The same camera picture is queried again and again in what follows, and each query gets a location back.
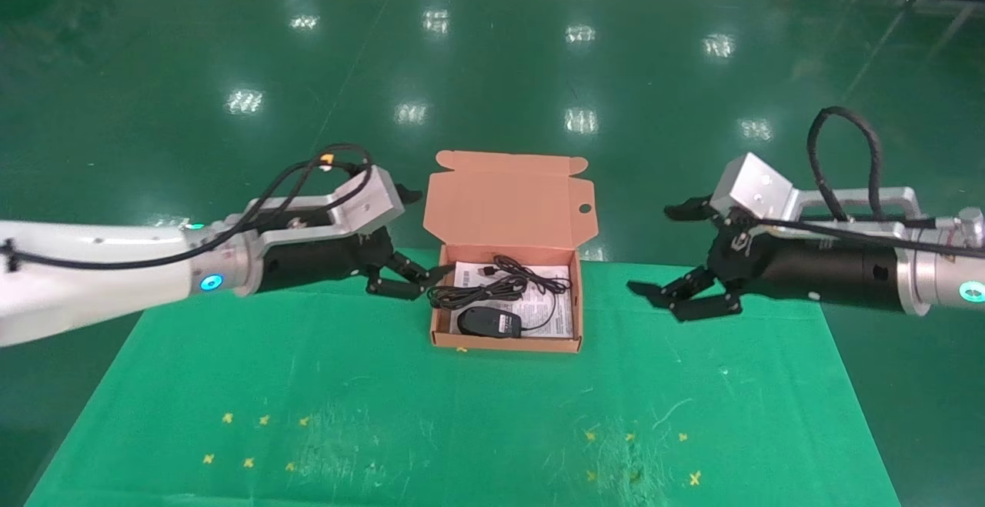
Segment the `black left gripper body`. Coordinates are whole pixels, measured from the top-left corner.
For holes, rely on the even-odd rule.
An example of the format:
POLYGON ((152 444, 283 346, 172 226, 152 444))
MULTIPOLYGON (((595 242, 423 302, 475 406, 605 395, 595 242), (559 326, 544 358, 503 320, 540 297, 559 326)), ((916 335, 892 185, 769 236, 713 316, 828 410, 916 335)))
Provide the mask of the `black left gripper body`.
POLYGON ((318 282, 340 282, 354 275, 377 273, 394 251, 386 228, 370 235, 274 246, 263 256, 258 292, 295 289, 318 282))

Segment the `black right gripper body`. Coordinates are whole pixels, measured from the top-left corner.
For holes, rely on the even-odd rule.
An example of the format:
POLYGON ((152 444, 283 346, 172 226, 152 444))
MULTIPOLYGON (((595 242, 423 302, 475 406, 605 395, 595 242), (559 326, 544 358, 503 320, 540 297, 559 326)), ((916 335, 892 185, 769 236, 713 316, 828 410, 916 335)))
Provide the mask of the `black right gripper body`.
POLYGON ((896 248, 877 238, 784 238, 752 233, 749 219, 714 217, 706 259, 724 293, 707 299, 710 313, 741 313, 744 295, 820 302, 901 313, 896 248))

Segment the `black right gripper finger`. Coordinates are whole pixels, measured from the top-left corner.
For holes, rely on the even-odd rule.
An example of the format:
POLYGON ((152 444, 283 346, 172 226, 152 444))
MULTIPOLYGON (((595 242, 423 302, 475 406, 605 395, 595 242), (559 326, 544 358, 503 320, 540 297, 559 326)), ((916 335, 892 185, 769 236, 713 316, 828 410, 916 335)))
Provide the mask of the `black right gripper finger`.
POLYGON ((735 287, 725 287, 718 295, 707 295, 716 283, 716 275, 697 266, 666 284, 627 282, 629 292, 643 297, 655 309, 668 311, 678 322, 696 322, 743 313, 741 294, 735 287))
POLYGON ((671 221, 708 221, 720 218, 718 211, 711 206, 711 195, 693 196, 678 205, 666 205, 663 213, 671 221))

